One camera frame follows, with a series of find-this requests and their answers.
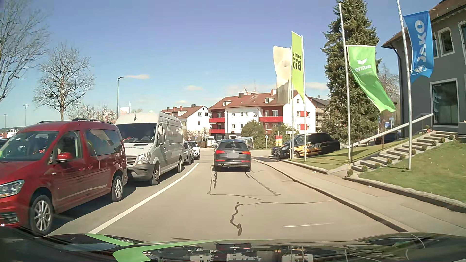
lime green flag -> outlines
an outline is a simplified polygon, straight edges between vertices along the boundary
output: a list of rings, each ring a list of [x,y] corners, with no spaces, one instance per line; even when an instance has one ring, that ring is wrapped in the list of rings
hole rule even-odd
[[[291,51],[293,69],[291,70],[291,83],[304,101],[304,59],[302,55],[302,37],[291,32]]]
[[[380,112],[396,110],[377,76],[375,46],[347,46],[348,60],[354,79]]]

stone staircase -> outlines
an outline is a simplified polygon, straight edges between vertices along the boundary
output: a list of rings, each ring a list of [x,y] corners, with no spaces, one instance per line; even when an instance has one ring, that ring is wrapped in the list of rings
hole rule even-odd
[[[456,134],[457,133],[446,131],[431,131],[430,133],[426,133],[425,135],[413,139],[411,147],[414,151],[416,151],[417,154],[423,151],[424,146],[427,147],[426,150],[429,150],[439,145],[442,138],[445,139],[445,142],[451,141],[450,136]],[[409,142],[406,142],[400,145],[396,145],[395,147],[383,150],[363,160],[356,161],[354,165],[351,166],[351,168],[357,172],[364,172],[365,167],[367,167],[368,170],[371,170],[387,165],[390,161],[388,159],[391,159],[392,162],[395,162],[397,160],[400,160],[401,158],[407,159],[408,157]]]

white lane line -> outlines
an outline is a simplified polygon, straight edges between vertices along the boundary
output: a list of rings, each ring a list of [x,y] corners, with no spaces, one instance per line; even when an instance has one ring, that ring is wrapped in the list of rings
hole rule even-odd
[[[329,225],[329,224],[333,224],[333,223],[320,223],[320,224],[298,225],[298,226],[283,226],[282,228],[309,227],[309,226],[320,226],[320,225]]]
[[[94,228],[93,230],[89,231],[89,234],[97,234],[99,233],[100,231],[104,230],[106,227],[110,226],[111,224],[117,222],[119,219],[123,218],[124,216],[126,216],[127,214],[133,212],[136,208],[144,205],[145,203],[149,202],[151,199],[153,199],[154,197],[160,195],[161,193],[163,193],[165,190],[169,189],[170,187],[174,186],[176,183],[178,183],[179,181],[181,181],[183,178],[187,177],[197,166],[199,165],[199,163],[196,163],[196,165],[191,168],[190,171],[188,171],[188,173],[184,174],[182,177],[180,177],[179,179],[177,179],[176,181],[172,182],[171,184],[169,184],[168,186],[162,188],[160,191],[158,191],[157,193],[153,194],[152,196],[144,199],[143,201],[135,204],[134,206],[128,208],[127,210],[123,211],[122,213],[120,213],[119,215],[117,215],[116,217],[110,219],[109,221],[103,223],[102,225]]]

road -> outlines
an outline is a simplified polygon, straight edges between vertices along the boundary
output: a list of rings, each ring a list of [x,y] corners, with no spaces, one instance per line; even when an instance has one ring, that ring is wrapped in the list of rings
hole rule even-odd
[[[256,161],[250,173],[213,172],[212,162],[212,150],[202,150],[200,160],[164,174],[159,185],[129,183],[120,202],[101,197],[68,210],[52,234],[334,241],[395,232]]]

blue sky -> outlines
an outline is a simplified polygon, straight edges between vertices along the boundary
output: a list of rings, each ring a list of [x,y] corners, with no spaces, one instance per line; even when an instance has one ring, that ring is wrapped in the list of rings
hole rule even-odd
[[[425,11],[440,0],[400,0],[403,14]],[[368,17],[381,40],[377,57],[393,73],[398,72],[393,50],[380,45],[400,31],[396,0],[367,0]],[[307,95],[325,97],[320,48],[322,32],[337,17],[334,0],[34,0],[50,13],[51,45],[68,41],[81,55],[90,56],[95,87],[83,103],[106,103],[116,108],[117,78],[120,106],[131,102],[144,111],[166,107],[211,106],[224,96],[275,87],[272,46],[289,47],[291,31],[304,36]],[[7,126],[24,126],[41,120],[59,120],[60,114],[36,108],[33,90],[39,74],[25,80],[0,103],[0,116],[8,114]],[[4,119],[0,118],[0,127]]]

